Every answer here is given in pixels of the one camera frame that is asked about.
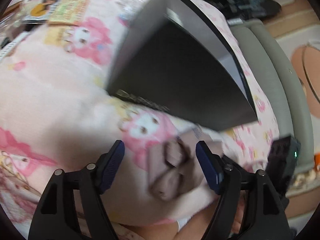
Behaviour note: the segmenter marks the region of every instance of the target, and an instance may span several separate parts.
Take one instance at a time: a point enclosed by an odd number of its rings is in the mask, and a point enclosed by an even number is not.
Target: picture of woman
[[[50,6],[58,2],[59,0],[42,0],[41,3],[37,4],[30,12],[33,17],[39,17],[45,15],[49,10]]]

